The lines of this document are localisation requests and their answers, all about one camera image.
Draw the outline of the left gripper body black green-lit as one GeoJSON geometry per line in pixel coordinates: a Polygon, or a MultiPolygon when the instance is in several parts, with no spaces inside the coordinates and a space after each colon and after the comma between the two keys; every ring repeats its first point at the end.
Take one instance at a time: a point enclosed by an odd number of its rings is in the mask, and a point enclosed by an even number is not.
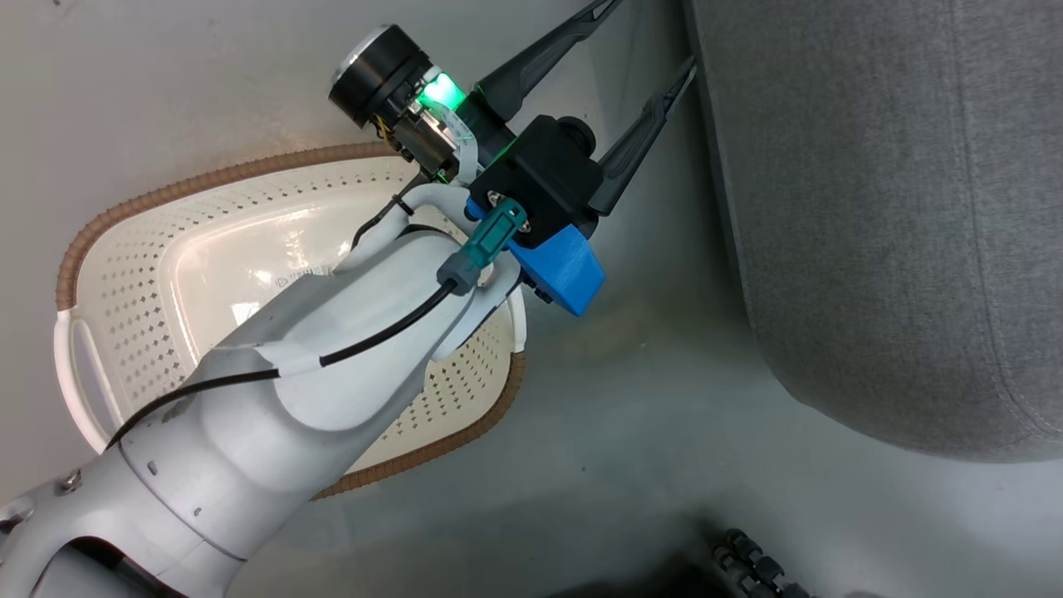
{"type": "Polygon", "coordinates": [[[330,100],[429,181],[471,181],[514,133],[396,24],[374,30],[331,78],[330,100]]]}

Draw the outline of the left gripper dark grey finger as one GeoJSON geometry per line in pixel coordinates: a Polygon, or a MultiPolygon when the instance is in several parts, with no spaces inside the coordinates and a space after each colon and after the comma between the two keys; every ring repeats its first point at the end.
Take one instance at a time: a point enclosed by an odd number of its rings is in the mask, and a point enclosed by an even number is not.
{"type": "Polygon", "coordinates": [[[632,125],[598,160],[603,181],[592,197],[592,211],[597,216],[608,217],[614,212],[615,204],[660,136],[676,103],[693,83],[697,70],[695,58],[688,56],[674,80],[649,97],[632,125]]]}
{"type": "Polygon", "coordinates": [[[488,76],[476,83],[476,95],[487,109],[504,122],[512,120],[524,100],[574,45],[592,37],[598,25],[621,4],[620,1],[592,1],[566,22],[505,61],[488,76]]]}

